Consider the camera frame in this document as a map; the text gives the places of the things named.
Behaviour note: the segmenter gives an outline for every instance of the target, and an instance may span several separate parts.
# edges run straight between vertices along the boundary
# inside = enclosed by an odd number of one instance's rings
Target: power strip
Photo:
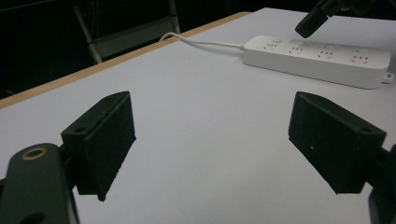
[[[256,36],[243,48],[245,64],[302,77],[374,89],[390,83],[390,52],[273,36]]]

